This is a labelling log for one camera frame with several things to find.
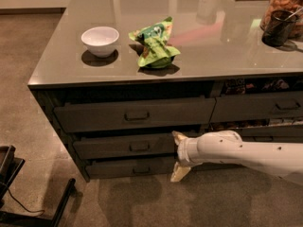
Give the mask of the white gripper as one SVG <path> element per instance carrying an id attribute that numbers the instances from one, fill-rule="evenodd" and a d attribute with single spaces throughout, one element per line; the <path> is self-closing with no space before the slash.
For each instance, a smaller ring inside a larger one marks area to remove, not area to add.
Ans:
<path id="1" fill-rule="evenodd" d="M 200 138 L 187 138 L 179 131 L 173 131 L 172 136 L 177 145 L 179 162 L 176 162 L 170 177 L 172 183 L 180 182 L 191 170 L 190 166 L 199 166 L 203 163 L 199 151 Z"/>

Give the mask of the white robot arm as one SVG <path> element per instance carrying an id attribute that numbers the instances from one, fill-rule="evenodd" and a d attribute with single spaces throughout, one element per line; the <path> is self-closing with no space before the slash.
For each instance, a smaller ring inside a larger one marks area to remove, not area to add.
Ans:
<path id="1" fill-rule="evenodd" d="M 235 164 L 303 184 L 303 144 L 246 142 L 235 131 L 208 132 L 191 138 L 174 131 L 177 162 L 170 180 L 180 182 L 195 166 Z"/>

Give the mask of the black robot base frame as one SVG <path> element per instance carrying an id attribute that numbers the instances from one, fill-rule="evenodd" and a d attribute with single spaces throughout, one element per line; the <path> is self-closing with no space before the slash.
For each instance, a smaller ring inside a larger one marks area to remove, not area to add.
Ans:
<path id="1" fill-rule="evenodd" d="M 76 192 L 76 180 L 68 180 L 55 213 L 46 217 L 42 206 L 33 206 L 42 197 L 38 181 L 23 183 L 26 160 L 15 151 L 13 145 L 0 147 L 0 227 L 60 227 L 65 207 Z"/>

